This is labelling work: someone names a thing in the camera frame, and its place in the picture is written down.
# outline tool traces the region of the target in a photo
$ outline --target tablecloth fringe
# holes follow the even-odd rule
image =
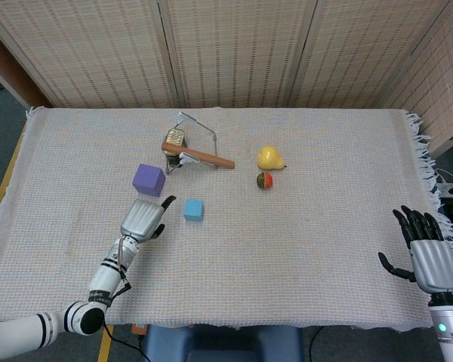
[[[420,134],[420,125],[423,121],[419,115],[406,111],[405,117],[412,130],[414,153],[418,163],[418,170],[424,181],[424,188],[427,192],[428,200],[436,210],[436,214],[433,216],[438,220],[439,228],[453,252],[453,223],[448,217],[439,212],[439,209],[442,207],[440,198],[441,192],[436,188],[435,160],[433,160],[428,153],[429,140],[431,137]]]
[[[25,123],[25,131],[24,131],[24,138],[25,138],[25,133],[26,133],[26,129],[27,129],[27,125],[29,124],[29,122],[32,121],[32,119],[35,117],[35,114],[37,113],[37,111],[39,111],[40,109],[43,109],[45,108],[44,106],[40,106],[40,107],[31,107],[30,110],[26,111],[25,112],[25,116],[26,116],[26,123]],[[5,204],[4,203],[4,199],[0,202],[0,213],[2,212],[2,208],[4,207],[3,205]]]

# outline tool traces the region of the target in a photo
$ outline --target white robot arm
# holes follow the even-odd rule
[[[122,237],[114,242],[91,280],[87,302],[74,302],[62,311],[0,322],[0,359],[50,345],[62,332],[83,336],[96,333],[114,298],[131,289],[125,273],[136,256],[137,245],[161,234],[165,226],[159,221],[175,199],[170,196],[161,206],[140,199],[133,203],[121,225]],[[124,287],[116,292],[121,281]]]
[[[394,268],[382,253],[379,259],[389,273],[417,282],[431,295],[428,308],[439,346],[445,361],[453,362],[453,253],[430,214],[422,215],[406,206],[401,209],[406,217],[398,210],[393,213],[401,225],[414,272]]]

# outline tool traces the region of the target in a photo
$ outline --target wooden stick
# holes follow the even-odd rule
[[[176,155],[179,155],[181,152],[184,152],[191,156],[195,156],[195,157],[199,158],[199,160],[202,162],[207,162],[209,164],[215,164],[217,166],[225,167],[225,168],[235,168],[235,162],[233,162],[231,160],[227,160],[222,157],[210,155],[208,153],[196,151],[194,149],[189,149],[187,147],[176,146],[176,145],[172,145],[171,143],[163,142],[163,144],[161,145],[161,149],[163,151],[171,152]]]

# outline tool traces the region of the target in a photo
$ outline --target yellow pear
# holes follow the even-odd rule
[[[265,146],[258,152],[257,164],[264,170],[281,170],[286,167],[282,156],[274,146]]]

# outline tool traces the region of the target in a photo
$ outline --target red and green ball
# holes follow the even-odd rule
[[[261,189],[270,189],[273,186],[272,175],[268,172],[262,172],[257,176],[257,186]]]

